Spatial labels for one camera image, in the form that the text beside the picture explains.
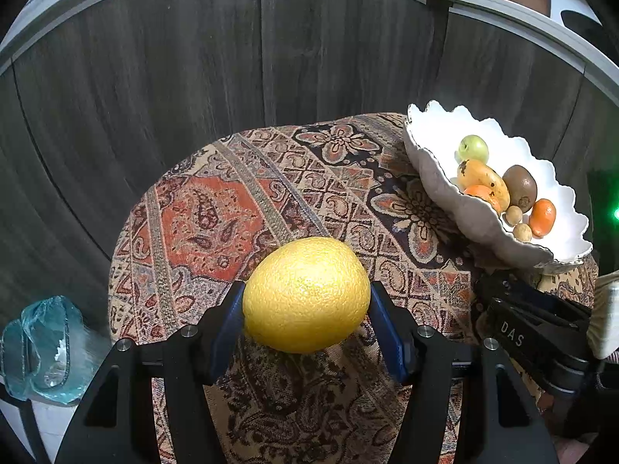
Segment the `kiwi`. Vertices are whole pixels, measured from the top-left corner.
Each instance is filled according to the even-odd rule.
[[[503,175],[510,192],[510,205],[518,206],[523,213],[533,207],[537,200],[537,183],[530,172],[521,165],[512,165]]]

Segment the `plastic bag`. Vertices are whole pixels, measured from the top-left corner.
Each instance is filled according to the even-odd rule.
[[[89,330],[64,296],[29,305],[2,334],[0,368],[7,391],[17,399],[33,393],[68,404],[82,397],[103,359],[109,340]]]

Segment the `yellow citrus fruit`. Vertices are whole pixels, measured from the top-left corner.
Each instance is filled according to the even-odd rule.
[[[287,353],[336,344],[363,321],[369,278],[351,248],[329,237],[298,239],[256,267],[243,293],[245,330]]]

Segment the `round table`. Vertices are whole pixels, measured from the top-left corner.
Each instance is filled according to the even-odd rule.
[[[230,282],[270,252],[311,235],[355,251],[371,280],[417,322],[475,341],[472,285],[496,263],[433,204],[402,142],[405,116],[371,114],[245,131],[177,164],[133,208],[109,276],[113,339],[159,341],[195,324]],[[590,304],[595,263],[536,280]],[[386,462],[410,388],[386,372],[369,322],[342,343],[289,355],[239,339],[205,394],[228,462]],[[174,462],[163,381],[153,381],[162,462]],[[441,463],[459,424],[454,387]]]

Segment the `cabinet door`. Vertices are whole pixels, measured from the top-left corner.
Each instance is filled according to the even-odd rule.
[[[109,260],[41,164],[11,68],[0,76],[0,114],[0,329],[26,305],[64,294],[104,331]]]
[[[41,155],[108,255],[167,169],[264,125],[258,18],[258,0],[103,0],[17,59]]]
[[[552,159],[576,103],[582,74],[540,46],[504,29],[450,13],[433,98],[464,105],[522,136],[537,158]]]
[[[262,0],[266,123],[406,113],[444,30],[416,0]]]
[[[559,182],[576,191],[576,210],[587,215],[589,220],[592,220],[592,210],[587,173],[604,171],[619,176],[618,121],[619,107],[589,80],[583,79],[574,114],[552,162]],[[608,190],[609,196],[613,193],[619,195],[619,183],[615,183],[613,188]],[[591,239],[590,231],[591,228],[587,236]],[[602,236],[617,233],[602,232]]]

